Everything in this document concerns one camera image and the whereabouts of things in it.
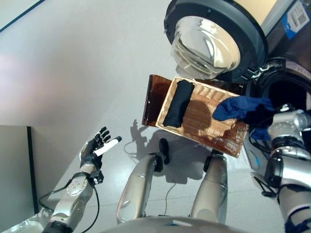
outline washing machine door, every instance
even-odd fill
[[[234,1],[173,0],[164,28],[183,77],[245,82],[266,62],[261,27]]]

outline sticker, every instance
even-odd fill
[[[281,19],[281,23],[289,40],[292,39],[309,21],[310,18],[308,13],[300,0],[298,0]]]

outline black cloth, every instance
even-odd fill
[[[163,121],[164,126],[181,127],[193,89],[194,85],[186,80],[177,83],[174,97]]]

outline brown basket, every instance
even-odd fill
[[[163,126],[164,118],[174,97],[177,82],[186,80],[194,84],[189,105],[180,128]],[[166,95],[156,126],[176,135],[205,144],[223,153],[238,157],[248,125],[236,119],[217,121],[212,117],[217,105],[234,93],[189,79],[175,77]]]

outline blue towel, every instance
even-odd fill
[[[253,129],[273,114],[274,108],[270,99],[238,96],[222,101],[214,111],[213,118],[220,121],[236,118],[249,124],[250,129]],[[270,140],[268,125],[260,125],[251,137],[256,140]]]

